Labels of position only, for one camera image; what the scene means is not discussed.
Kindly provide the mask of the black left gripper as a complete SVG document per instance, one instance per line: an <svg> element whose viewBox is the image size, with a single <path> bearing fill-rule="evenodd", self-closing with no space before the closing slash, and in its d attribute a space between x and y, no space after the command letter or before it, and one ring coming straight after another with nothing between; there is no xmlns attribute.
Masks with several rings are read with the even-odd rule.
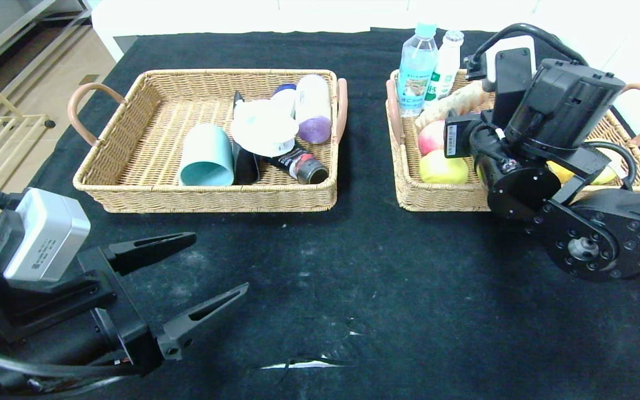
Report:
<svg viewBox="0 0 640 400"><path fill-rule="evenodd" d="M192 246L190 231L110 244L78 254L63 276L50 282L56 324L51 339L68 339L49 349L51 377L145 376L213 332L242 304L249 283L186 309L153 336L119 279Z"/></svg>

